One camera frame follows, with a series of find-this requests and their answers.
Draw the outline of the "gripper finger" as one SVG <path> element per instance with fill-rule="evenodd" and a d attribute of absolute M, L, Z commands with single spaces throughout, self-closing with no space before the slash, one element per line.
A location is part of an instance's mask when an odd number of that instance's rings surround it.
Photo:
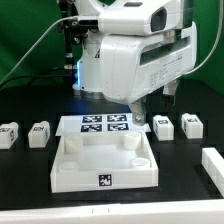
<path fill-rule="evenodd" d="M 129 105 L 132 112 L 132 120 L 134 124 L 144 124 L 146 110 L 142 99 L 137 100 Z"/>
<path fill-rule="evenodd" d="M 163 87 L 163 100 L 166 106 L 173 106 L 175 104 L 176 92 L 178 90 L 179 81 L 173 80 Z"/>

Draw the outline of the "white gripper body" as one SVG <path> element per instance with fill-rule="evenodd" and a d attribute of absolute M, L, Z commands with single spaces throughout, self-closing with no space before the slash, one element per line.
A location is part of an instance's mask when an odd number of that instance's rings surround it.
<path fill-rule="evenodd" d="M 148 37 L 108 35 L 100 48 L 103 95 L 131 104 L 191 70 L 196 62 L 196 25 Z"/>

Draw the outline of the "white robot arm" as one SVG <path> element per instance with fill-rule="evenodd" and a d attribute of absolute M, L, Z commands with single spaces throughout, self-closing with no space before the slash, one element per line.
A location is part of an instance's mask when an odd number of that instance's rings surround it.
<path fill-rule="evenodd" d="M 127 105 L 145 123 L 145 96 L 161 88 L 173 98 L 178 78 L 196 62 L 194 0 L 75 0 L 73 22 L 83 53 L 75 90 Z"/>

